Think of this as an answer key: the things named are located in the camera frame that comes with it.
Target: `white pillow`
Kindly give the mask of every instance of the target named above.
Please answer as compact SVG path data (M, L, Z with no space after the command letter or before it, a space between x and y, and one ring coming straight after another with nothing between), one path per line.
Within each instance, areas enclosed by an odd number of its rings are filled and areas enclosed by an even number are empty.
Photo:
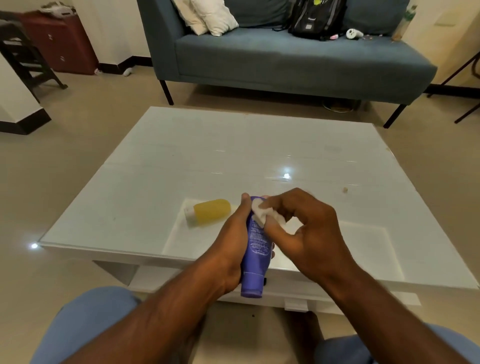
M239 26L224 0L192 0L192 4L213 36L221 36Z
M193 32L196 35L205 34L208 29L205 25L205 22L200 16L195 12L191 0L172 0L177 9L179 10L180 16L185 21L186 25L192 28Z

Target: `white table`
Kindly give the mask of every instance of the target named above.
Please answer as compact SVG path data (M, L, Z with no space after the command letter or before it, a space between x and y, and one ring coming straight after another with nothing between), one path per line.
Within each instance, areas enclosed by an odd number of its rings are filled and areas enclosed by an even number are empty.
M405 304L422 286L478 283L371 124L151 107L40 244L95 260L154 291L198 258L221 223L189 229L182 207L300 187L331 204L356 261ZM298 221L291 221L294 231ZM264 297L224 300L337 312L279 249Z

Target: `tile floor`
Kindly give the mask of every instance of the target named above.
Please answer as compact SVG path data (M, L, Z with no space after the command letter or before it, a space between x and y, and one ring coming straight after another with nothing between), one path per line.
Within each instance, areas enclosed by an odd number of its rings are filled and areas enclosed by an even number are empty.
M93 263L59 260L27 248L55 222L148 107L167 105L151 68L136 67L127 78L59 76L67 90L50 85L38 90L51 122L28 136L0 133L2 363L27 363L63 304L89 288L118 284ZM480 113L453 124L475 100L422 96L384 130L382 121L394 105L366 104L355 113L333 114L315 97L180 83L169 83L169 88L177 107L374 123L480 279ZM424 320L480 344L480 291L445 294L425 289L420 300ZM326 337L353 332L343 316L320 314L319 320ZM194 363L295 363L279 325L274 309L218 303L210 310Z

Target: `purple bottle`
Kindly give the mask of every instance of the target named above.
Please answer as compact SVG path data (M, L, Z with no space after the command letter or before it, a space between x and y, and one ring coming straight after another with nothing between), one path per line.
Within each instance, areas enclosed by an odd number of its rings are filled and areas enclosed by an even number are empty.
M264 277L272 258L272 242L264 230L253 220L253 212L247 219L248 245L241 262L242 297L261 298L264 291Z

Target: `person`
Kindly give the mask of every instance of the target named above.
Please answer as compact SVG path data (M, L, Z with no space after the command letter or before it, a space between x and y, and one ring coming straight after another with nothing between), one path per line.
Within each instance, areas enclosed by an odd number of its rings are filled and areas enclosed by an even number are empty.
M264 231L300 272L329 294L358 333L314 342L318 346L307 362L480 363L478 346L453 331L422 323L355 263L331 206L295 188L269 197L262 207L303 223L290 235L268 217ZM211 247L144 302L124 288L106 287L65 305L31 363L168 363L208 307L238 286L250 210L250 197L243 194Z

